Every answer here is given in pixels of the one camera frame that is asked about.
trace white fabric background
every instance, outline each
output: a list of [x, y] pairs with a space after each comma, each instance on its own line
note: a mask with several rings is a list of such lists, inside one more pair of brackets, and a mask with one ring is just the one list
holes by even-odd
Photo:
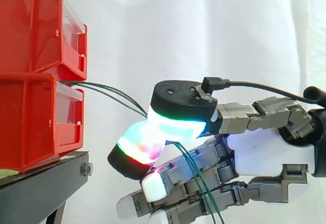
[[[326, 89], [324, 0], [69, 0], [89, 27], [88, 80], [120, 88], [148, 106], [156, 82], [214, 75], [273, 85], [301, 94]], [[232, 88], [220, 103], [252, 103], [270, 94]], [[86, 92], [85, 150], [94, 173], [73, 195], [64, 224], [141, 224], [120, 220], [115, 204], [139, 189], [106, 157], [141, 118], [101, 94]], [[160, 162], [178, 155], [166, 148]], [[250, 202], [224, 211], [226, 223], [326, 223], [325, 179], [309, 179], [290, 204]], [[196, 224], [212, 223], [210, 217]]]

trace stacked red bins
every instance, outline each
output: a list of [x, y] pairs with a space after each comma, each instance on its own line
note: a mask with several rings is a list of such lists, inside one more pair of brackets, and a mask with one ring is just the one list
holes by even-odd
[[83, 146], [87, 28], [65, 0], [0, 0], [0, 169], [48, 164]]

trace screw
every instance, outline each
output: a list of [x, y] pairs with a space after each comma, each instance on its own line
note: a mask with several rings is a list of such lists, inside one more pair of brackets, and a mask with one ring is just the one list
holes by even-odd
[[84, 177], [89, 177], [93, 174], [92, 163], [82, 163], [80, 166], [80, 174]]

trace robotic hand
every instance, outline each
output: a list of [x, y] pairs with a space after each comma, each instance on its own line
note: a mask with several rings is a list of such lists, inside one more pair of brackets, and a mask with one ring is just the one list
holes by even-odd
[[[242, 206], [249, 200], [287, 203], [289, 184], [307, 183], [307, 174], [326, 177], [326, 110], [306, 112], [296, 101], [325, 107], [325, 92], [309, 87], [304, 92], [305, 99], [296, 96], [295, 100], [294, 95], [282, 93], [287, 97], [266, 98], [253, 105], [218, 104], [211, 96], [214, 90], [232, 85], [237, 83], [205, 78], [202, 84], [175, 80], [155, 86], [150, 109], [155, 116], [148, 116], [148, 122], [155, 126], [147, 130], [154, 137], [145, 140], [148, 147], [155, 149], [155, 156], [147, 155], [150, 161], [139, 160], [139, 154], [131, 155], [130, 150], [123, 149], [125, 139], [108, 156], [117, 171], [140, 180], [142, 187], [119, 201], [121, 218], [151, 214], [150, 224], [188, 224], [208, 214], [208, 206], [183, 156], [153, 167], [162, 151], [162, 143], [152, 142], [156, 138], [185, 142], [198, 135], [214, 135], [189, 153], [220, 211]], [[261, 88], [255, 83], [251, 86]], [[160, 123], [154, 123], [158, 117]], [[138, 146], [141, 147], [137, 150], [144, 154], [144, 145]], [[232, 181], [239, 175], [255, 178], [248, 184]]]

